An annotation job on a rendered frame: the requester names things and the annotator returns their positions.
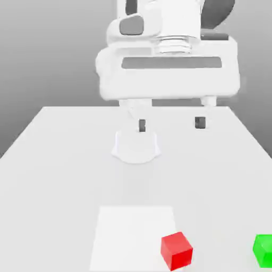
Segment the small red cube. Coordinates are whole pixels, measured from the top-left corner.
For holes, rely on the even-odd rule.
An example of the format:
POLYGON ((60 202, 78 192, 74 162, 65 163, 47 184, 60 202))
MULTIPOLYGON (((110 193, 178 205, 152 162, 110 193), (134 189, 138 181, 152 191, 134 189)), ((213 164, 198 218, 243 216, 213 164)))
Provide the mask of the small red cube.
POLYGON ((170 271, 188 266, 192 262, 193 247, 182 232, 161 238, 160 253, 170 271))

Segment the small green cube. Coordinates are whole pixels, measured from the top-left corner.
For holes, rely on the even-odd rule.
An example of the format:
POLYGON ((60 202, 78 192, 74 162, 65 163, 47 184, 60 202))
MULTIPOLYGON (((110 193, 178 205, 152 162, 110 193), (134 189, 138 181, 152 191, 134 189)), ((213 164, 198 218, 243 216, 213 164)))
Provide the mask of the small green cube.
POLYGON ((253 253, 261 268, 272 268, 272 234, 257 234, 253 253))

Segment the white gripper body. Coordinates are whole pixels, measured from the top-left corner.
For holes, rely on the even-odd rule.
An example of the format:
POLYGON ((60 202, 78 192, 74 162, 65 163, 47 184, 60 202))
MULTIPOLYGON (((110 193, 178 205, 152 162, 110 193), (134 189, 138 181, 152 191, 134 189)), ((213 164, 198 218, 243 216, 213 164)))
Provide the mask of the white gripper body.
POLYGON ((205 35, 189 54, 160 54, 150 42, 114 43, 96 58, 104 100, 231 97, 240 88, 237 42, 205 35))

